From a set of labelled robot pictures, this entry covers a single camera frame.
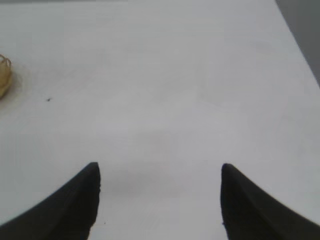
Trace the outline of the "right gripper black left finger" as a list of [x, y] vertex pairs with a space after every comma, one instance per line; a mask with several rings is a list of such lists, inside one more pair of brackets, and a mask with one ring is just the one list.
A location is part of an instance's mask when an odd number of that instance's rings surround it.
[[96, 221], [101, 189], [91, 162], [56, 192], [0, 226], [2, 240], [86, 240]]

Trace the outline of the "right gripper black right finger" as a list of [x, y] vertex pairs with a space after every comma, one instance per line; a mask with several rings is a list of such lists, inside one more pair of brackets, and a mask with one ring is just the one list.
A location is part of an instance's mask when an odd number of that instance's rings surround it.
[[235, 166], [221, 168], [220, 207], [229, 240], [318, 240], [320, 226], [288, 208]]

